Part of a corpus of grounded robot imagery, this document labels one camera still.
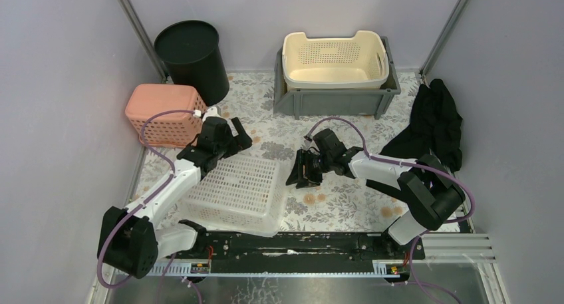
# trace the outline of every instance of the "white robotic arm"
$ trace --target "white robotic arm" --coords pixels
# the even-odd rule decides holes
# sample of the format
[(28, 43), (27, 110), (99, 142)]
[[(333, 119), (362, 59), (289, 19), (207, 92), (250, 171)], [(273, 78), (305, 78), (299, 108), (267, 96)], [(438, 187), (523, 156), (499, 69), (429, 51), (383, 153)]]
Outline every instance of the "white robotic arm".
[[(362, 148), (347, 149), (329, 129), (317, 133), (313, 141), (319, 153), (298, 150), (286, 184), (296, 184), (296, 188), (318, 186), (323, 181), (323, 173), (331, 171), (349, 178), (366, 179), (369, 188), (403, 201), (409, 207), (409, 212), (384, 232), (395, 246), (406, 245), (428, 229), (438, 229), (466, 198), (460, 187), (448, 179), (402, 165), (417, 163), (445, 172), (437, 158), (429, 154), (417, 160), (388, 156), (370, 159)], [(379, 162), (378, 158), (394, 160), (399, 165)]]
[[(195, 146), (189, 144), (176, 156), (174, 170), (163, 176), (145, 196), (123, 209), (111, 207), (105, 213), (98, 245), (99, 257), (106, 240), (110, 239), (111, 242), (103, 255), (104, 263), (141, 278), (157, 259), (193, 248), (198, 236), (193, 227), (175, 224), (164, 229), (156, 228), (168, 210), (213, 170), (219, 159), (230, 157), (252, 145), (239, 119), (231, 119), (237, 131), (234, 136), (227, 121), (214, 114), (214, 110), (211, 112), (204, 117), (198, 143)], [(166, 183), (152, 199), (148, 198)], [(127, 220), (118, 226), (126, 216)]]
[[(142, 204), (144, 207), (135, 214), (138, 218), (147, 218), (153, 228), (158, 228), (167, 212), (176, 204), (180, 198), (186, 196), (190, 188), (198, 184), (201, 179), (200, 168), (192, 161), (176, 160), (174, 162), (176, 173), (170, 171), (164, 175), (144, 196), (129, 203), (125, 208), (135, 210)], [(173, 175), (170, 183), (151, 202), (144, 203), (146, 196), (155, 192), (166, 180)], [(181, 250), (191, 249), (196, 242), (197, 232), (195, 229), (184, 224), (174, 224), (168, 228), (156, 229), (155, 236), (158, 244), (157, 258), (163, 258)]]

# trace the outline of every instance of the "black bucket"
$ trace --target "black bucket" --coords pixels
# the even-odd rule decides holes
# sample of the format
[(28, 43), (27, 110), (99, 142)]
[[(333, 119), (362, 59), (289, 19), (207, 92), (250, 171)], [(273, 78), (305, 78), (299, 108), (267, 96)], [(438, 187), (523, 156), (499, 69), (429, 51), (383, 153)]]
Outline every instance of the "black bucket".
[(157, 36), (155, 51), (174, 84), (193, 86), (206, 105), (213, 106), (227, 95), (229, 80), (219, 53), (219, 34), (209, 23), (175, 23)]

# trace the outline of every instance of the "wire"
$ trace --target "wire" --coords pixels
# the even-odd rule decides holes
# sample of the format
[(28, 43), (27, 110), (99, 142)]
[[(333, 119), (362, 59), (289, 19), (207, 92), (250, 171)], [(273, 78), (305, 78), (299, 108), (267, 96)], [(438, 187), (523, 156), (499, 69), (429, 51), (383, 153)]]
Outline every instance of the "wire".
[(157, 287), (157, 294), (155, 296), (155, 304), (158, 304), (159, 302), (159, 297), (160, 297), (160, 292), (162, 290), (162, 284), (164, 282), (164, 276), (166, 275), (166, 272), (168, 271), (168, 268), (171, 266), (172, 262), (174, 261), (174, 258), (176, 257), (176, 253), (173, 253), (170, 256), (170, 260), (168, 261), (168, 263), (166, 264), (166, 266), (164, 267), (164, 270), (160, 276), (159, 279), (159, 286)]
[[(428, 287), (428, 288), (432, 288), (432, 289), (437, 289), (439, 291), (443, 291), (444, 293), (450, 295), (457, 303), (462, 304), (462, 302), (460, 301), (460, 299), (451, 291), (449, 291), (448, 289), (446, 289), (445, 287), (442, 287), (440, 285), (436, 285), (436, 284), (431, 284), (431, 283), (427, 283), (427, 282), (420, 282), (420, 284), (422, 286)], [(405, 281), (405, 282), (397, 282), (397, 283), (393, 283), (393, 284), (389, 284), (389, 283), (379, 283), (376, 284), (375, 286), (384, 286), (384, 287), (396, 287), (396, 286), (405, 286), (405, 285), (417, 285), (419, 286), (419, 284), (417, 284), (416, 282), (409, 282), (409, 281)]]
[(106, 256), (106, 252), (108, 251), (108, 247), (110, 246), (110, 242), (112, 241), (112, 239), (116, 236), (116, 234), (118, 233), (118, 231), (121, 229), (121, 227), (137, 212), (139, 212), (139, 210), (141, 210), (144, 205), (146, 205), (147, 203), (151, 202), (151, 200), (153, 200), (155, 198), (155, 196), (157, 194), (159, 194), (159, 192), (161, 192), (173, 179), (174, 174), (176, 172), (175, 168), (174, 168), (174, 163), (172, 162), (172, 160), (170, 160), (169, 158), (167, 158), (164, 154), (160, 153), (159, 151), (155, 150), (155, 148), (153, 148), (151, 145), (149, 145), (149, 142), (147, 141), (146, 137), (145, 137), (145, 129), (147, 128), (147, 125), (149, 123), (151, 123), (151, 121), (153, 121), (154, 119), (158, 118), (159, 116), (164, 116), (166, 114), (171, 114), (171, 113), (189, 113), (189, 114), (194, 114), (194, 111), (192, 110), (170, 110), (170, 111), (165, 111), (165, 112), (161, 112), (159, 114), (155, 114), (154, 116), (150, 117), (149, 119), (147, 119), (147, 121), (143, 124), (143, 126), (141, 127), (141, 139), (143, 140), (143, 144), (149, 149), (149, 151), (155, 153), (157, 156), (161, 157), (163, 160), (167, 161), (167, 163), (170, 165), (170, 168), (172, 169), (172, 173), (168, 176), (168, 178), (166, 179), (166, 181), (161, 184), (153, 193), (151, 193), (143, 202), (142, 204), (139, 204), (138, 206), (136, 206), (133, 210), (131, 210), (129, 213), (127, 213), (117, 224), (116, 226), (114, 226), (114, 228), (112, 229), (112, 231), (110, 232), (110, 234), (108, 235), (108, 237), (106, 238), (106, 241), (104, 241), (104, 244), (102, 245), (102, 248), (100, 249), (100, 255), (98, 255), (98, 263), (96, 265), (96, 275), (98, 277), (98, 281), (100, 282), (100, 284), (107, 288), (107, 289), (116, 289), (118, 287), (122, 287), (130, 278), (131, 275), (128, 275), (125, 279), (123, 279), (122, 281), (116, 283), (116, 284), (109, 284), (104, 280), (104, 275), (102, 274), (102, 266), (104, 264), (104, 256)]
[(405, 253), (405, 258), (404, 258), (404, 263), (402, 264), (402, 267), (405, 267), (405, 265), (407, 265), (409, 259), (410, 259), (409, 253), (406, 252), (406, 253)]
[[(378, 161), (378, 162), (384, 162), (387, 164), (394, 164), (397, 166), (409, 166), (411, 168), (419, 168), (425, 171), (429, 171), (429, 172), (433, 172), (439, 176), (442, 176), (443, 178), (446, 178), (452, 182), (454, 182), (455, 184), (457, 184), (461, 189), (463, 189), (463, 191), (466, 193), (466, 195), (468, 196), (468, 199), (470, 201), (470, 209), (468, 210), (468, 213), (465, 216), (462, 216), (461, 218), (456, 218), (456, 219), (452, 219), (452, 220), (446, 220), (445, 224), (449, 224), (449, 223), (458, 223), (458, 222), (462, 222), (462, 221), (466, 221), (468, 218), (470, 218), (473, 214), (474, 211), (476, 210), (476, 200), (474, 199), (474, 195), (472, 194), (472, 192), (470, 191), (470, 189), (461, 181), (459, 181), (459, 179), (451, 176), (450, 174), (443, 172), (439, 169), (435, 169), (432, 168), (430, 166), (424, 166), (421, 164), (416, 164), (416, 163), (411, 163), (411, 162), (401, 162), (401, 161), (396, 161), (396, 160), (391, 160), (391, 159), (386, 159), (386, 158), (381, 158), (381, 157), (377, 157), (377, 156), (373, 156), (368, 152), (368, 147), (366, 146), (366, 139), (364, 138), (364, 135), (362, 135), (362, 132), (351, 122), (348, 121), (346, 119), (343, 118), (339, 118), (338, 116), (329, 116), (327, 118), (323, 118), (320, 121), (318, 121), (316, 124), (313, 125), (313, 127), (310, 129), (310, 131), (307, 134), (307, 137), (311, 138), (311, 134), (313, 133), (313, 131), (324, 121), (328, 121), (328, 120), (339, 120), (342, 121), (344, 123), (347, 123), (349, 126), (351, 126), (356, 133), (358, 133), (358, 135), (360, 136), (360, 139), (362, 140), (362, 147), (364, 149), (364, 153), (366, 154), (366, 156), (370, 159), (370, 160), (374, 160), (374, 161)], [(441, 302), (439, 299), (435, 298), (433, 295), (431, 295), (425, 288), (424, 286), (429, 286), (429, 287), (434, 287), (436, 289), (440, 289), (441, 291), (447, 291), (446, 289), (444, 289), (443, 287), (439, 286), (439, 285), (434, 285), (431, 283), (425, 283), (425, 282), (421, 282), (419, 281), (419, 279), (417, 278), (417, 275), (415, 275), (415, 272), (413, 270), (413, 253), (415, 250), (415, 246), (417, 244), (417, 241), (420, 239), (420, 236), (428, 233), (429, 230), (426, 230), (425, 232), (421, 233), (420, 235), (416, 236), (412, 242), (411, 245), (411, 249), (409, 252), (409, 265), (410, 265), (410, 270), (411, 270), (411, 274), (413, 275), (413, 278), (415, 279), (415, 283), (417, 285), (419, 285), (419, 288), (421, 288), (421, 290), (423, 291), (423, 293), (427, 294), (427, 296), (429, 296), (429, 298), (431, 298), (433, 301), (435, 301), (436, 303), (439, 304), (444, 304), (443, 302)], [(456, 295), (454, 295), (454, 293), (452, 292), (447, 292), (449, 295), (451, 295), (458, 303), (461, 303), (460, 299), (458, 297), (456, 297)]]
[[(157, 294), (156, 294), (156, 300), (155, 300), (155, 304), (159, 304), (159, 297), (160, 297), (160, 292), (162, 290), (162, 284), (164, 281), (164, 276), (166, 275), (166, 272), (168, 271), (168, 269), (170, 268), (172, 262), (174, 261), (174, 258), (176, 257), (176, 253), (173, 253), (170, 256), (170, 260), (168, 261), (168, 263), (166, 264), (161, 276), (160, 276), (160, 280), (159, 280), (159, 286), (157, 288)], [(202, 304), (204, 301), (202, 301), (202, 294), (200, 293), (200, 290), (198, 289), (198, 287), (196, 286), (196, 284), (192, 283), (192, 281), (190, 281), (189, 279), (187, 279), (188, 281), (188, 285), (190, 285), (191, 287), (193, 287), (196, 290), (196, 295), (198, 296), (198, 303)]]
[(208, 246), (208, 269), (210, 269), (210, 261), (212, 260), (213, 256), (213, 246)]
[(192, 281), (190, 281), (189, 279), (186, 279), (186, 281), (188, 281), (188, 285), (190, 287), (193, 287), (194, 290), (196, 291), (196, 295), (198, 296), (198, 304), (203, 304), (204, 301), (202, 301), (202, 293), (200, 293), (200, 289), (198, 289), (198, 287), (196, 286), (196, 284), (194, 284)]

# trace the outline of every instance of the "metal bracket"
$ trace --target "metal bracket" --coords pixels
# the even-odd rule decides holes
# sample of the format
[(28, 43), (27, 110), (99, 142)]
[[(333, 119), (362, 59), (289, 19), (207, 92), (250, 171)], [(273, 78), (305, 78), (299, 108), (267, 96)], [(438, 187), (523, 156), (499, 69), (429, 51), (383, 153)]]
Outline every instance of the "metal bracket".
[(446, 24), (444, 25), (439, 37), (437, 38), (437, 41), (435, 42), (433, 49), (431, 49), (431, 53), (429, 54), (429, 57), (427, 57), (427, 60), (425, 60), (423, 67), (421, 67), (421, 75), (423, 77), (425, 77), (435, 65), (442, 49), (444, 48), (444, 45), (446, 44), (448, 38), (452, 34), (454, 27), (460, 20), (460, 16), (464, 12), (464, 9), (466, 8), (468, 1), (469, 0), (458, 0), (456, 2), (456, 5), (454, 6), (452, 13), (448, 17)]
[(496, 263), (487, 234), (428, 233), (421, 237), (424, 261), (433, 263)]
[[(377, 261), (372, 262), (374, 273), (369, 272), (334, 272), (334, 273), (193, 273), (192, 267), (199, 263), (206, 263), (205, 259), (180, 260), (170, 264), (166, 276), (177, 277), (381, 277), (398, 278), (399, 275), (387, 274), (386, 264)], [(162, 272), (168, 265), (168, 261), (155, 263), (147, 276), (162, 276)], [(120, 270), (116, 270), (117, 275), (126, 275)]]
[(131, 1), (118, 0), (118, 2), (122, 6), (124, 13), (126, 14), (127, 18), (131, 22), (131, 25), (133, 26), (133, 30), (137, 34), (137, 37), (139, 38), (139, 41), (141, 42), (143, 49), (145, 49), (145, 51), (147, 52), (149, 59), (153, 63), (153, 67), (155, 67), (155, 70), (157, 71), (159, 77), (161, 78), (161, 81), (166, 81), (166, 73), (165, 73), (166, 70), (164, 68), (164, 65), (159, 59), (155, 51), (155, 48), (153, 47), (153, 44), (151, 43), (151, 40), (149, 39), (149, 36), (145, 31), (145, 28), (143, 28), (143, 24), (141, 24), (141, 21), (139, 20), (139, 16), (137, 16), (137, 13), (135, 12), (133, 5), (131, 4)]

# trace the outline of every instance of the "table surface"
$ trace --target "table surface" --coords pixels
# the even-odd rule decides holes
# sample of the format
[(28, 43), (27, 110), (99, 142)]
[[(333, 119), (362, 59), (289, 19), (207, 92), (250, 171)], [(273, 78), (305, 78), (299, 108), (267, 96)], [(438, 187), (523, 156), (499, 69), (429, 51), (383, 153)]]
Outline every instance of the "table surface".
[[(349, 116), (366, 137), (369, 152), (382, 147), (409, 124), (409, 114), (418, 83), (414, 73), (399, 73), (402, 93), (395, 96), (388, 111), (379, 120), (373, 116)], [(273, 73), (231, 73), (230, 90), (218, 106), (224, 118), (239, 117), (253, 146), (239, 154), (280, 161), (284, 170), (291, 169), (295, 152), (303, 136), (319, 121), (320, 116), (273, 114)], [(328, 121), (316, 131), (331, 128), (345, 146), (360, 146), (360, 138), (348, 125)], [(180, 149), (160, 148), (171, 159)], [(165, 161), (147, 153), (134, 198), (142, 196), (168, 172)], [(384, 231), (407, 206), (403, 202), (365, 186), (364, 180), (353, 180), (335, 174), (325, 174), (321, 186), (296, 190), (289, 188), (281, 231)], [(186, 217), (180, 200), (167, 214), (161, 227), (177, 223)], [(443, 225), (439, 231), (459, 231), (457, 224)]]
[[(464, 304), (488, 303), (479, 269), (472, 263), (415, 265), (417, 276), (455, 293)], [(108, 304), (153, 304), (160, 277), (131, 279), (111, 293)], [(396, 304), (435, 303), (417, 285), (392, 287), (384, 279), (364, 277), (207, 277), (196, 284), (205, 304)], [(430, 290), (444, 303), (448, 295)], [(198, 303), (196, 292), (179, 277), (165, 277), (159, 303)]]

